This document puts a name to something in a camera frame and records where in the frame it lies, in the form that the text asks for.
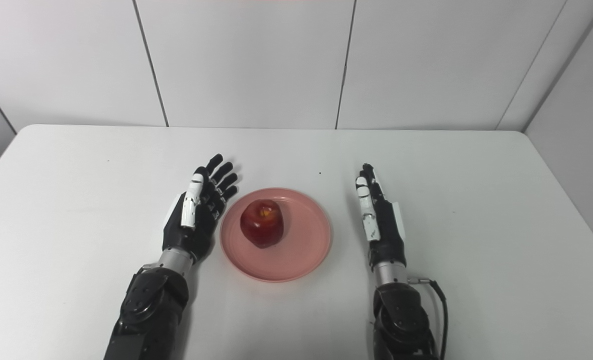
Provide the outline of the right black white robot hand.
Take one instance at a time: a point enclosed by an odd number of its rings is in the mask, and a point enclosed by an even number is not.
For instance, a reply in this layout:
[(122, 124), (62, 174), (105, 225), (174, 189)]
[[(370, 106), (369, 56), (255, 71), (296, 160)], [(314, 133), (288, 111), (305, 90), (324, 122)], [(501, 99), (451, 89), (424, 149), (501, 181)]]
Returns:
[(372, 271), (378, 264), (407, 266), (406, 237), (399, 204), (386, 199), (372, 164), (365, 162), (354, 182), (368, 241), (368, 264)]

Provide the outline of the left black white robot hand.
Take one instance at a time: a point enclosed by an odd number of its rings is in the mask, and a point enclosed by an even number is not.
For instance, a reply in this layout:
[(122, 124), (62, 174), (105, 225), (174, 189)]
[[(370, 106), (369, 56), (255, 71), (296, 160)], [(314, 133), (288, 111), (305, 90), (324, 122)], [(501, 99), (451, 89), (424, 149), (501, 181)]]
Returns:
[(194, 263), (205, 258), (228, 201), (239, 191), (238, 178), (232, 162), (224, 161), (221, 153), (199, 166), (163, 228), (162, 250), (185, 251)]

